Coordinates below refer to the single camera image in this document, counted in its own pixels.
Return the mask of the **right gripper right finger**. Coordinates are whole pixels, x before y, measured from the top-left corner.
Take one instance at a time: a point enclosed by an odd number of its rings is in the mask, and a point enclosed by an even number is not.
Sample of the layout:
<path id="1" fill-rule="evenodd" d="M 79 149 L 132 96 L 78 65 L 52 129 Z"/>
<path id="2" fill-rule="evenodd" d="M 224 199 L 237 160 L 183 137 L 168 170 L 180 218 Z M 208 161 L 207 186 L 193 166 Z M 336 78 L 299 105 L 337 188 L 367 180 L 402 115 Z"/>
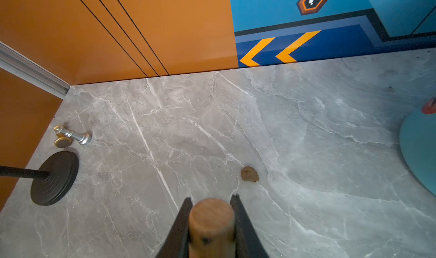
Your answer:
<path id="1" fill-rule="evenodd" d="M 268 258 L 238 194 L 230 199 L 235 214 L 235 239 L 237 258 Z"/>

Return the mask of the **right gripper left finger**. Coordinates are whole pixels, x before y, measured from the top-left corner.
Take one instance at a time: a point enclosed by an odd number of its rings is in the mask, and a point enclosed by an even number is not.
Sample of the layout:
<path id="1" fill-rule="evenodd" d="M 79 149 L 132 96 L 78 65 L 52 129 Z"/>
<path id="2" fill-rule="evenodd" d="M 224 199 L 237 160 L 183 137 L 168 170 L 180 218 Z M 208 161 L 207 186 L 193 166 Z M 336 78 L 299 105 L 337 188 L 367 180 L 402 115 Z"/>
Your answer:
<path id="1" fill-rule="evenodd" d="M 189 230 L 188 218 L 193 203 L 185 198 L 178 215 L 156 258 L 188 258 Z"/>

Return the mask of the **green shovel wooden handle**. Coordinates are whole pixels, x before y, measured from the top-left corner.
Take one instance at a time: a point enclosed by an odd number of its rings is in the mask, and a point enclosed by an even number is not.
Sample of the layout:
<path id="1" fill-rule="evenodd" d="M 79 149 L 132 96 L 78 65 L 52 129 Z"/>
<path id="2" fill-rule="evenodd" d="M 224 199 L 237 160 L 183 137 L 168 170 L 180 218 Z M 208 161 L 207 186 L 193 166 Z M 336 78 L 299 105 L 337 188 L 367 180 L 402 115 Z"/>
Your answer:
<path id="1" fill-rule="evenodd" d="M 194 205 L 188 216 L 190 258 L 236 256 L 235 213 L 230 204 L 207 198 Z"/>

